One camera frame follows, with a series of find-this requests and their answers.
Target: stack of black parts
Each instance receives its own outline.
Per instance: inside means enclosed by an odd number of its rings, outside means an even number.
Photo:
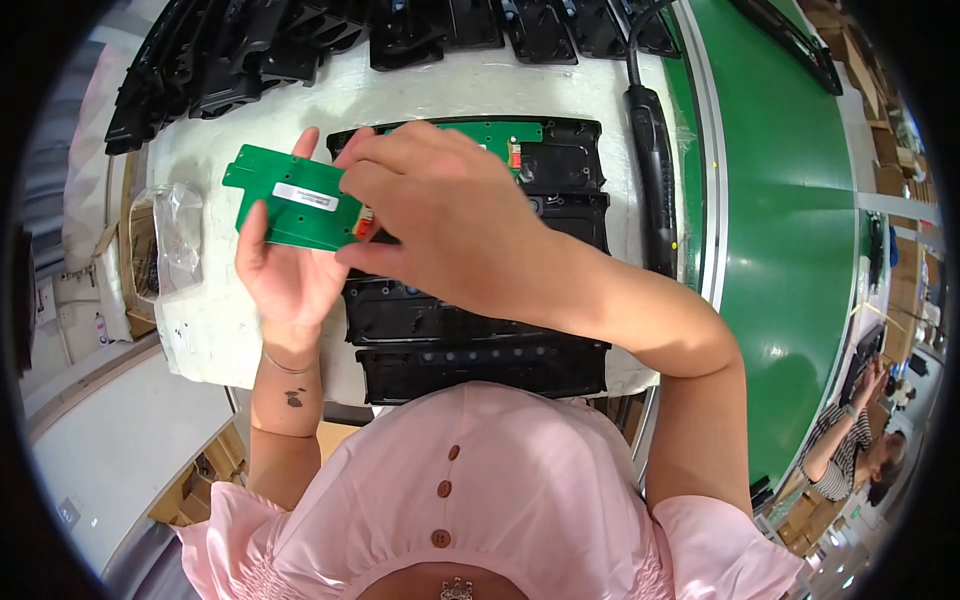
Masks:
[[[597,154],[600,124],[547,117],[477,117],[435,122],[534,121],[541,143],[524,143],[517,179],[552,229],[609,253],[604,214],[610,198]],[[378,133],[398,127],[381,125]],[[333,158],[353,132],[334,133]],[[395,242],[380,231],[375,241]],[[466,381],[491,381],[547,397],[606,390],[609,344],[529,324],[490,319],[380,276],[351,271],[343,291],[347,341],[367,382],[370,404],[399,404]]]
[[[107,154],[139,150],[184,114],[215,119],[282,84],[313,85],[331,55],[370,38],[370,65],[391,71],[444,52],[501,48],[517,59],[621,60],[629,26],[651,0],[170,0],[120,87]],[[640,37],[678,57],[660,17]]]

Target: worker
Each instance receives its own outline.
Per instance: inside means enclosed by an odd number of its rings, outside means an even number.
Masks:
[[[801,451],[801,469],[814,490],[828,500],[842,500],[869,483],[868,501],[876,506],[900,475],[906,435],[874,436],[867,405],[886,386],[886,372],[874,357],[857,382],[850,403],[829,404],[821,411]]]
[[[294,150],[310,157],[307,130]],[[203,598],[779,598],[803,561],[754,526],[743,359],[681,284],[547,228],[494,154],[411,122],[359,130],[341,189],[400,245],[265,245],[236,271],[262,317],[247,487],[179,530]],[[620,345],[661,373],[641,498],[630,448],[581,400],[473,382],[413,400],[324,457],[318,360],[348,269],[493,318]]]
[[[897,379],[894,384],[891,386],[887,384],[887,394],[886,396],[897,405],[898,408],[906,408],[906,405],[910,403],[910,400],[916,399],[917,389],[913,387],[913,384],[904,379]]]

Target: hair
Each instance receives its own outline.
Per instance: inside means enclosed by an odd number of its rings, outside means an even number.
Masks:
[[[893,438],[899,438],[899,444],[901,449],[906,448],[906,434],[904,434],[899,429],[891,434]],[[883,461],[883,464],[880,465],[880,480],[871,481],[870,491],[867,492],[867,502],[871,506],[876,506],[883,501],[883,498],[887,497],[887,493],[890,491],[890,488],[893,487],[894,483],[897,481],[897,478],[900,476],[900,472],[903,470],[903,453],[900,453],[900,456],[896,458],[888,458]]]

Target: forearm tattoo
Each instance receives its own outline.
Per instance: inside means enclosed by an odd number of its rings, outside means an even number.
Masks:
[[[287,404],[290,406],[293,406],[294,408],[300,408],[301,406],[303,406],[303,402],[300,402],[297,399],[297,396],[299,396],[303,392],[306,392],[306,390],[304,390],[303,388],[297,388],[292,392],[284,392],[284,394],[287,395]]]

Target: white barcode label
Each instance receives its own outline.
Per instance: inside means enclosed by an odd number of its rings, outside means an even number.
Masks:
[[[274,196],[292,200],[296,203],[306,204],[307,206],[313,206],[314,208],[329,210],[330,212],[335,211],[337,209],[337,203],[340,202],[340,199],[336,196],[327,196],[326,194],[296,187],[283,181],[278,181],[276,185],[274,185]]]

